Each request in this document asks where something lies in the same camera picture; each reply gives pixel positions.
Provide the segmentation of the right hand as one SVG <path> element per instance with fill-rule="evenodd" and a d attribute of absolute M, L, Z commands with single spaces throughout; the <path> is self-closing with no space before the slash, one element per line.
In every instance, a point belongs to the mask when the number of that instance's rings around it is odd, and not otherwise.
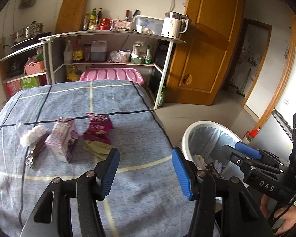
<path fill-rule="evenodd" d="M 266 195 L 263 195 L 260 200 L 260 210 L 264 217 L 267 217 L 269 214 L 267 210 L 267 204 L 269 200 L 270 198 Z M 279 236 L 286 233 L 296 224 L 296 206 L 292 205 L 289 209 L 288 207 L 289 206 L 286 205 L 282 208 L 279 208 L 274 214 L 275 218 L 280 217 L 284 220 L 279 229 L 274 233 L 274 236 Z"/>

